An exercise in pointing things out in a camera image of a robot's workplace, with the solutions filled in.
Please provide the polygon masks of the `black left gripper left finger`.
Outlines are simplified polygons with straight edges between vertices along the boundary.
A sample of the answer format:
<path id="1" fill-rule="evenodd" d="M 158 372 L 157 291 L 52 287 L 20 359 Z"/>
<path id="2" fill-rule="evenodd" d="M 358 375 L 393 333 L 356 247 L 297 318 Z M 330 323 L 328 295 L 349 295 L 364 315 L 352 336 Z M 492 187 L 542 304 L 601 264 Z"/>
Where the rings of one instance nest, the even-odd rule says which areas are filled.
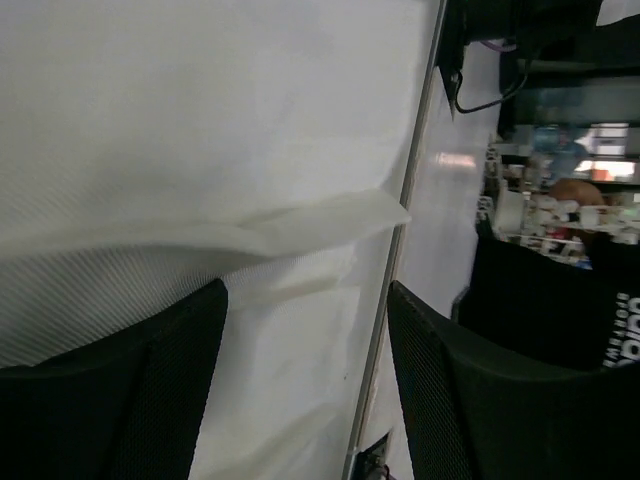
<path id="1" fill-rule="evenodd" d="M 2 478 L 188 478 L 228 303 L 216 279 L 103 339 L 2 369 Z"/>

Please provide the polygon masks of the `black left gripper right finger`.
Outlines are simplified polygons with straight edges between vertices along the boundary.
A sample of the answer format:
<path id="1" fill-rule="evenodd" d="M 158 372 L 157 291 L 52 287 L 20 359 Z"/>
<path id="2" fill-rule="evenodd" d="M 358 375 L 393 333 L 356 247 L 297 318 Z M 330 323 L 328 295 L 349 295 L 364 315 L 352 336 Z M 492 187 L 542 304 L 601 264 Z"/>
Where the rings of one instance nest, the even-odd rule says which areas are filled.
<path id="1" fill-rule="evenodd" d="M 400 282 L 393 363 L 418 479 L 635 479 L 639 368 L 580 372 L 502 348 Z"/>

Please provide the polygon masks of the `white pleated skirt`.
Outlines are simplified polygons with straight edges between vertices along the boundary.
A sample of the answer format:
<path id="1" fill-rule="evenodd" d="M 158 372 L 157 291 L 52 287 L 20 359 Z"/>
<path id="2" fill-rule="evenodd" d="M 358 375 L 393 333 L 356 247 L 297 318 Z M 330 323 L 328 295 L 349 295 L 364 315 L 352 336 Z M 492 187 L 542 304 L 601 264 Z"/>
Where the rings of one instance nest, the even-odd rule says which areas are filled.
<path id="1" fill-rule="evenodd" d="M 437 5 L 5 1 L 1 371 L 216 279 L 186 479 L 338 479 Z"/>

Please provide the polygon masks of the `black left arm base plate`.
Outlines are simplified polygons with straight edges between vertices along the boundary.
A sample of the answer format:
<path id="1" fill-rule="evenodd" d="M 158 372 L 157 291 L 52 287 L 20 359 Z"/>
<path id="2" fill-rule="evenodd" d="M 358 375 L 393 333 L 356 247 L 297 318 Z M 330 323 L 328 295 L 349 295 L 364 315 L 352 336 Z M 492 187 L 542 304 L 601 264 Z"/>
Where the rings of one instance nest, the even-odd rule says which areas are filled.
<path id="1" fill-rule="evenodd" d="M 351 480 L 391 480 L 393 478 L 386 462 L 389 438 L 390 433 L 387 432 L 370 447 L 356 455 Z"/>

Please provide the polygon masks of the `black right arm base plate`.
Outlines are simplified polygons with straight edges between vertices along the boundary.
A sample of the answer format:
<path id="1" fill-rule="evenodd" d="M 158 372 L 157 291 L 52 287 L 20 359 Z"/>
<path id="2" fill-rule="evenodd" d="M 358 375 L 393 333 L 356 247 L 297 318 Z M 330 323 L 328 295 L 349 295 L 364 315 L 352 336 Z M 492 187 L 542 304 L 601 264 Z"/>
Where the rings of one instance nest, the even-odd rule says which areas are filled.
<path id="1" fill-rule="evenodd" d="M 498 54 L 503 127 L 639 123 L 636 1 L 449 1 L 436 65 L 449 108 L 460 103 L 465 50 Z"/>

